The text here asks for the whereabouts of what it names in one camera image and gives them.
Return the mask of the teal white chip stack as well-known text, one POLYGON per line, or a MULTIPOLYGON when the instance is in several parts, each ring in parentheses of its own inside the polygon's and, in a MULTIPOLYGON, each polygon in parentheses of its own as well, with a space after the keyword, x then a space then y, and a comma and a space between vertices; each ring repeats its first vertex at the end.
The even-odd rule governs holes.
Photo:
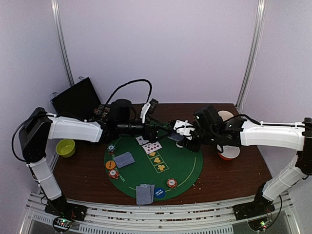
POLYGON ((107 152, 108 152, 108 154, 110 154, 110 155, 114 155, 115 152, 116 152, 116 147, 115 147, 115 145, 113 145, 113 144, 108 145, 108 146, 107 146, 107 152))

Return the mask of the ten of diamonds card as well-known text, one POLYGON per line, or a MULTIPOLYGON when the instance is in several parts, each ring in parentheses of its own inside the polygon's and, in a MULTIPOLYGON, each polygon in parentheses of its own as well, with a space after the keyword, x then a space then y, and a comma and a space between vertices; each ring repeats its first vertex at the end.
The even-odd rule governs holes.
POLYGON ((153 153, 159 149, 162 148, 161 144, 157 141, 157 142, 154 142, 154 143, 147 143, 147 144, 144 144, 142 145, 142 148, 143 150, 145 151, 146 154, 150 154, 150 153, 153 153))

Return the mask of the dealt blue playing cards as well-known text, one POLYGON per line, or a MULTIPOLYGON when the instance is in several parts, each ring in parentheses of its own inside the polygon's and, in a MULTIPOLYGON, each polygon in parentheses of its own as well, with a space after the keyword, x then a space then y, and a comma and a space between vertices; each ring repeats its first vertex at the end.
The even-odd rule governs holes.
POLYGON ((130 165, 132 163, 135 163, 135 159, 133 158, 133 156, 130 152, 126 152, 126 153, 123 153, 119 156, 116 156, 114 158, 114 161, 115 161, 116 166, 118 168, 122 168, 122 167, 130 165))

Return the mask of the orange big blind button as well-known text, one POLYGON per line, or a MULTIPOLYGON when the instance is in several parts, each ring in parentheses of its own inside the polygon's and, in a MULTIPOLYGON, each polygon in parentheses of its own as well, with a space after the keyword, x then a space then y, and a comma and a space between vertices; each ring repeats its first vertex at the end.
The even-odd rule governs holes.
POLYGON ((105 167, 108 170, 113 170, 116 167, 116 163, 113 160, 109 160, 105 163, 105 167))

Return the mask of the red poker chip stack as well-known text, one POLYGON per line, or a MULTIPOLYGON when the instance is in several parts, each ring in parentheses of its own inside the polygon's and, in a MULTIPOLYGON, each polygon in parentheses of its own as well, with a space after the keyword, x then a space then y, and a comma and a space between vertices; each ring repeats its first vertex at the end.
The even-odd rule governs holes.
POLYGON ((173 189, 177 187, 177 181, 174 178, 169 178, 166 182, 168 188, 173 189))

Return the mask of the blue small blind button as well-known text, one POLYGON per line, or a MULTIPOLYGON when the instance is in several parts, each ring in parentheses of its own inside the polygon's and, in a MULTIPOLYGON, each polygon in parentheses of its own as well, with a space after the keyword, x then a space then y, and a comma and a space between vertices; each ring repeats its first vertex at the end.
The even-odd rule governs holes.
POLYGON ((163 198, 166 195, 166 192, 163 188, 155 188, 154 189, 154 197, 155 198, 163 198))

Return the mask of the three of spades card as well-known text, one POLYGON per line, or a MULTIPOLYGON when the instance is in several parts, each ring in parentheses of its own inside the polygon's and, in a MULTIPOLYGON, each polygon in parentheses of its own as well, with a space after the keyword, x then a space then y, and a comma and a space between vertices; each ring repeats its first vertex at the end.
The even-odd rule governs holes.
POLYGON ((146 143, 149 143, 149 140, 145 140, 142 136, 136 137, 136 141, 138 142, 139 145, 144 145, 146 143))

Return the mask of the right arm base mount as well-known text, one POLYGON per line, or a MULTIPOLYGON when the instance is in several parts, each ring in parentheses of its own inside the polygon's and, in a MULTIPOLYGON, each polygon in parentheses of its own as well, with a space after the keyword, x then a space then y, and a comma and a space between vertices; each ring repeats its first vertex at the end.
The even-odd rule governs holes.
POLYGON ((237 204, 233 206, 233 211, 236 220, 253 218, 260 215, 265 215, 267 211, 275 211, 272 201, 266 199, 254 200, 252 202, 237 204))

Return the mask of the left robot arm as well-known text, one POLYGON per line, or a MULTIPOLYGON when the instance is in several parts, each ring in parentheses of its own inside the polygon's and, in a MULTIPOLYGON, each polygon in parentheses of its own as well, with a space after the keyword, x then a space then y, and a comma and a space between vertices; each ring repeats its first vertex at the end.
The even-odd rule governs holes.
POLYGON ((31 116, 21 123, 13 133, 19 137, 22 151, 20 161, 30 168, 35 181, 39 184, 51 208, 59 216, 70 212, 51 168, 46 161, 46 145, 50 139, 73 139, 93 143, 109 143, 116 138, 141 135, 150 142, 159 141, 160 131, 169 135, 173 129, 171 124, 163 124, 153 118, 158 101, 152 99, 145 103, 139 117, 130 118, 130 112, 135 109, 127 99, 118 99, 109 106, 109 111, 98 120, 77 119, 62 115, 51 114, 44 108, 38 107, 31 116))

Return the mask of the grey card deck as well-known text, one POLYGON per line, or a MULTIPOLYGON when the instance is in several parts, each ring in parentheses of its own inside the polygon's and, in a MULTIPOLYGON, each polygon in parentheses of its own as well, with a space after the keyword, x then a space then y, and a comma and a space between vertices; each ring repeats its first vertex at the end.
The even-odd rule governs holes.
POLYGON ((171 132, 170 135, 168 136, 168 139, 174 140, 176 142, 179 142, 184 139, 184 136, 176 133, 175 131, 171 132))

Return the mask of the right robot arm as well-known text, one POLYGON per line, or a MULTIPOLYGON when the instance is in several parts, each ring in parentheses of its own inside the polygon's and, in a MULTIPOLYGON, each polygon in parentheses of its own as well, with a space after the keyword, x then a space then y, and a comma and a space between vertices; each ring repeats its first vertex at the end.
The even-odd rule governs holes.
POLYGON ((180 146, 198 152, 201 145, 213 145, 219 154, 241 146, 273 146, 296 150, 292 161, 260 188, 250 204, 254 215, 262 214, 281 193, 312 174, 312 120, 303 122, 259 122, 245 114, 223 120, 213 106, 194 112, 195 121, 178 120, 174 130, 183 136, 180 146))

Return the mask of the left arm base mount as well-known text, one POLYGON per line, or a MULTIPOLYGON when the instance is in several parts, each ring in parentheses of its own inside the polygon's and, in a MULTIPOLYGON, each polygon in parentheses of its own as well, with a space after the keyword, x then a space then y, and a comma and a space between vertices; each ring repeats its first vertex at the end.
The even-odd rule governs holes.
POLYGON ((67 202, 66 198, 59 197, 55 200, 47 200, 44 211, 48 214, 60 216, 70 221, 84 221, 87 207, 67 202))

